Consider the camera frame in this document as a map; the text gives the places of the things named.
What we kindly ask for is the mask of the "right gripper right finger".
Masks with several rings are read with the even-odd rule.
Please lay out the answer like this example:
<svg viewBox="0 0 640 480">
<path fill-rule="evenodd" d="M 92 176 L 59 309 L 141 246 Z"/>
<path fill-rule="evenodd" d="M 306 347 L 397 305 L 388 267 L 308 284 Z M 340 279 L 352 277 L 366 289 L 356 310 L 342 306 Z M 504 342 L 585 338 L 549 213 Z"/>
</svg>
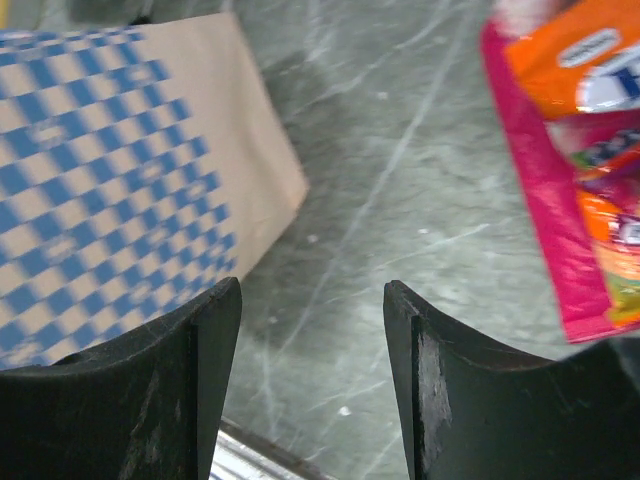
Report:
<svg viewBox="0 0 640 480">
<path fill-rule="evenodd" d="M 639 341 L 552 361 L 442 313 L 400 281 L 384 326 L 413 479 L 635 479 Z"/>
</svg>

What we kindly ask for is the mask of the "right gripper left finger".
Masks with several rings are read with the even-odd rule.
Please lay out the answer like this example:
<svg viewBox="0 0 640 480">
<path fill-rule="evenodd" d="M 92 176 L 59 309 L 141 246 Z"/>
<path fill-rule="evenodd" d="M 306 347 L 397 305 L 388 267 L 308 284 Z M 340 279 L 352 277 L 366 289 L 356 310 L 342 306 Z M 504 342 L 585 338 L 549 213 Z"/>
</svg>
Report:
<svg viewBox="0 0 640 480">
<path fill-rule="evenodd" d="M 242 313 L 227 278 L 50 366 L 1 374 L 5 479 L 206 479 Z"/>
</svg>

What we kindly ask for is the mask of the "blue checkered paper bag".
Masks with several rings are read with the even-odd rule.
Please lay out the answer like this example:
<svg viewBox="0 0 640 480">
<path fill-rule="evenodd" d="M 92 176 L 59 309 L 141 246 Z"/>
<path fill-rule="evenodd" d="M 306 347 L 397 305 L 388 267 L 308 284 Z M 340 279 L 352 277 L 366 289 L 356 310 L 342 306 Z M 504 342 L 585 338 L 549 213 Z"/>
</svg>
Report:
<svg viewBox="0 0 640 480">
<path fill-rule="evenodd" d="M 308 183 L 231 13 L 1 34 L 1 365 L 243 278 Z"/>
</svg>

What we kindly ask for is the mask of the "pink snack bag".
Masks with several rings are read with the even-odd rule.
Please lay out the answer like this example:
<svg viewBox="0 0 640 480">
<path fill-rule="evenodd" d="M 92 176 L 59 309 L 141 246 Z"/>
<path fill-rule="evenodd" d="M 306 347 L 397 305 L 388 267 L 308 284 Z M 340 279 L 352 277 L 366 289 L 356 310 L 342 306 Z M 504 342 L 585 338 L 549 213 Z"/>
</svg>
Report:
<svg viewBox="0 0 640 480">
<path fill-rule="evenodd" d="M 616 327 L 606 317 L 611 302 L 579 214 L 571 169 L 552 146 L 536 108 L 516 86 L 506 45 L 495 19 L 487 20 L 480 34 L 486 76 L 566 338 L 581 343 L 637 330 L 637 322 Z"/>
</svg>

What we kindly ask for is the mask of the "orange Fox's candy bag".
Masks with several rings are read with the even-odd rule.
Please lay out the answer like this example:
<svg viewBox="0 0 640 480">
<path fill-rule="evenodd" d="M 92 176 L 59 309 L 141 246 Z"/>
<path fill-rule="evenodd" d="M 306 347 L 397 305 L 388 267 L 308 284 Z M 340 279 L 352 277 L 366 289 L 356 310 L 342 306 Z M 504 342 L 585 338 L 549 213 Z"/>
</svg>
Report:
<svg viewBox="0 0 640 480">
<path fill-rule="evenodd" d="M 616 328 L 639 321 L 639 4 L 497 1 L 516 84 L 572 164 Z"/>
</svg>

